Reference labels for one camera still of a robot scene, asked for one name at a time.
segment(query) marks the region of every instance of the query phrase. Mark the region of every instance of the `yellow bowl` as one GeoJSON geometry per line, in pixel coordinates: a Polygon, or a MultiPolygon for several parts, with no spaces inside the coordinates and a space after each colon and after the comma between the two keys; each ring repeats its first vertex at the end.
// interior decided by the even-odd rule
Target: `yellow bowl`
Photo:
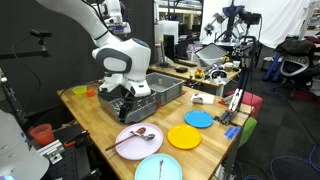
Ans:
{"type": "Polygon", "coordinates": [[[72,88],[72,91],[75,95],[85,94],[87,91],[87,86],[76,86],[72,88]]]}

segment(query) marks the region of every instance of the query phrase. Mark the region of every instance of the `office chair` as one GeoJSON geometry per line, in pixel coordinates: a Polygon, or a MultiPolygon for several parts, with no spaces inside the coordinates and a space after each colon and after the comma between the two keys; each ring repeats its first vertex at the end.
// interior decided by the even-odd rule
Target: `office chair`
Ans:
{"type": "Polygon", "coordinates": [[[320,66],[313,62],[315,51],[315,44],[308,40],[287,39],[276,47],[276,52],[283,57],[281,85],[291,87],[289,98],[292,100],[297,89],[309,90],[313,77],[320,74],[320,66]]]}

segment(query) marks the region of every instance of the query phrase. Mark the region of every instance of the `blue plate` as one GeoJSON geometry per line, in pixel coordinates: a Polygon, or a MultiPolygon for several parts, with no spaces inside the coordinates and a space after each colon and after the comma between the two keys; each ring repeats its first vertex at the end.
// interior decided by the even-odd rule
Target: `blue plate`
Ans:
{"type": "Polygon", "coordinates": [[[191,126],[196,128],[206,128],[212,125],[212,116],[201,110],[189,111],[184,115],[184,120],[191,126]]]}
{"type": "Polygon", "coordinates": [[[134,174],[134,179],[159,180],[161,160],[163,160],[161,179],[182,180],[180,164],[167,154],[153,154],[141,161],[134,174]]]}

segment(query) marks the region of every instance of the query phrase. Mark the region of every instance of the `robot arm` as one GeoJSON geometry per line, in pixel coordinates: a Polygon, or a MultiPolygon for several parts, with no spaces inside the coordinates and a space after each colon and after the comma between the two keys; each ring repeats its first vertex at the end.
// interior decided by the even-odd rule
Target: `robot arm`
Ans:
{"type": "Polygon", "coordinates": [[[145,80],[151,50],[145,42],[134,38],[121,41],[113,36],[103,25],[94,8],[84,0],[37,0],[37,2],[47,9],[74,19],[91,35],[98,47],[93,50],[92,55],[106,71],[104,83],[99,87],[100,91],[110,92],[118,85],[122,85],[135,97],[151,93],[145,80]]]}
{"type": "Polygon", "coordinates": [[[101,12],[108,29],[114,34],[127,34],[131,32],[129,22],[123,22],[122,16],[125,11],[125,6],[117,0],[105,0],[101,4],[92,4],[97,12],[101,12]]]}
{"type": "Polygon", "coordinates": [[[213,20],[211,23],[208,23],[205,27],[204,30],[206,31],[207,36],[211,36],[212,35],[212,31],[214,31],[214,26],[213,23],[214,22],[218,22],[219,24],[222,24],[223,21],[225,20],[225,16],[221,16],[219,13],[215,13],[213,15],[213,20]]]}

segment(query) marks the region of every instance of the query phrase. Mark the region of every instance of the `red object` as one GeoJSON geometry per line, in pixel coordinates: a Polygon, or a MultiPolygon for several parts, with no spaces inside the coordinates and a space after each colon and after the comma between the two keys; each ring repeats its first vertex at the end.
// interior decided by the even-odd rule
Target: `red object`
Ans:
{"type": "Polygon", "coordinates": [[[87,94],[87,97],[92,97],[92,96],[94,96],[96,93],[94,92],[93,89],[89,89],[89,90],[87,90],[86,94],[87,94]]]}
{"type": "MultiPolygon", "coordinates": [[[[234,92],[235,91],[227,92],[226,94],[224,94],[224,96],[228,97],[234,94],[234,92]]],[[[255,119],[259,114],[260,108],[262,106],[262,102],[263,102],[263,99],[257,95],[251,94],[249,92],[244,92],[243,94],[242,103],[254,107],[254,110],[251,112],[251,116],[255,119]]]]}
{"type": "Polygon", "coordinates": [[[75,141],[71,141],[71,142],[69,142],[69,143],[64,143],[63,145],[64,145],[64,147],[71,147],[71,146],[73,146],[73,145],[75,145],[76,144],[76,142],[75,141]]]}
{"type": "Polygon", "coordinates": [[[54,135],[50,124],[42,124],[33,128],[30,131],[30,136],[33,137],[40,146],[46,146],[54,141],[54,135]]]}

